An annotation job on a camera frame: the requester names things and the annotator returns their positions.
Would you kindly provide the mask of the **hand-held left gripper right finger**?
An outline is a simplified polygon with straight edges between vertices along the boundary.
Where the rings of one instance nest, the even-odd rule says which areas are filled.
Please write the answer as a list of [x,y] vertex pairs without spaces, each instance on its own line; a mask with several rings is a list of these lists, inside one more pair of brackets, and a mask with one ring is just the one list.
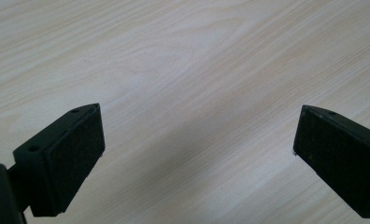
[[303,105],[294,153],[359,216],[370,218],[370,130],[334,111]]

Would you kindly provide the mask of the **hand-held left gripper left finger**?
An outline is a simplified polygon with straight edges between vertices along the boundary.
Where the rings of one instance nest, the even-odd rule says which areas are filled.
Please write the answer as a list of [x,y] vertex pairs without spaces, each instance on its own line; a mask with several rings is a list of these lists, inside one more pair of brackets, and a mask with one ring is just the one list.
[[100,105],[68,111],[13,151],[17,205],[36,217],[65,212],[104,151]]

